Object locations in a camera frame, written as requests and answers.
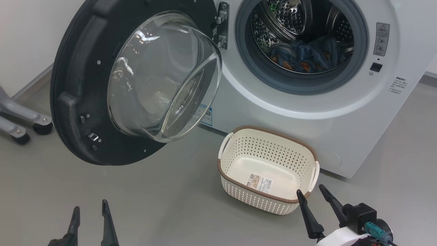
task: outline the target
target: basket handle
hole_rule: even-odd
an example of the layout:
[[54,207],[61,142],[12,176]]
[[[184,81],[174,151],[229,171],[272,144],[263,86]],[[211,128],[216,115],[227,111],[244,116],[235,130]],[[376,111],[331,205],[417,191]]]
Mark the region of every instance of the basket handle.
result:
[[316,186],[317,179],[319,178],[319,173],[320,173],[320,164],[319,164],[319,162],[316,162],[316,166],[312,170],[312,178],[311,178],[311,181],[309,183],[309,188],[308,188],[309,192],[312,192],[312,190]]
[[229,141],[231,141],[232,137],[234,136],[234,133],[229,133],[225,139],[223,140],[222,145],[220,146],[220,150],[218,152],[218,158],[221,159],[222,158],[222,154],[225,151],[225,148],[228,146]]

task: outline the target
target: door hinge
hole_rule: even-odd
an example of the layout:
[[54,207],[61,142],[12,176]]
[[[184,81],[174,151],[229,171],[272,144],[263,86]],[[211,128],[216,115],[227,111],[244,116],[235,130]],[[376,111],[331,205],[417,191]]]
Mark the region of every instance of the door hinge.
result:
[[218,7],[215,25],[212,25],[212,40],[219,48],[228,49],[229,3],[221,2]]

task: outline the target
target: empty plastic basket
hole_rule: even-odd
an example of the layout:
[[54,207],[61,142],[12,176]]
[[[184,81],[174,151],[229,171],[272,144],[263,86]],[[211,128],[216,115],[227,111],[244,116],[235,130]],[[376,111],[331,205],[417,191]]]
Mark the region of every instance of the empty plastic basket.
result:
[[320,171],[309,145],[253,126],[239,127],[224,139],[217,164],[230,196],[280,215],[298,207],[298,189],[310,195]]

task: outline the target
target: transparent glass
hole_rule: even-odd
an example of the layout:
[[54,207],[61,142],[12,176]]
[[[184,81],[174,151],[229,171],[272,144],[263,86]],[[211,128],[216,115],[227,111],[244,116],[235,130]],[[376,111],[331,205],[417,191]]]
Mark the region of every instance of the transparent glass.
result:
[[187,15],[156,15],[133,32],[114,63],[112,121],[125,134],[180,139],[205,115],[200,106],[211,106],[221,74],[218,47]]

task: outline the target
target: gray floor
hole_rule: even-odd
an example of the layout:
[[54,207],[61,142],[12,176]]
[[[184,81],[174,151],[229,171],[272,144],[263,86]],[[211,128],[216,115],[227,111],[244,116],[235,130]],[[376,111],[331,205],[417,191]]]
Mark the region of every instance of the gray floor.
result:
[[[437,240],[437,88],[423,79],[353,179],[322,173],[337,198],[364,202],[395,232],[399,246]],[[26,105],[49,114],[49,87]],[[121,246],[315,245],[300,211],[272,215],[228,196],[216,168],[222,135],[198,128],[152,157],[124,167],[87,164],[56,133],[17,146],[0,136],[2,245],[47,245],[81,208],[79,245],[99,245],[107,199]],[[309,206],[326,234],[338,221],[319,191]]]

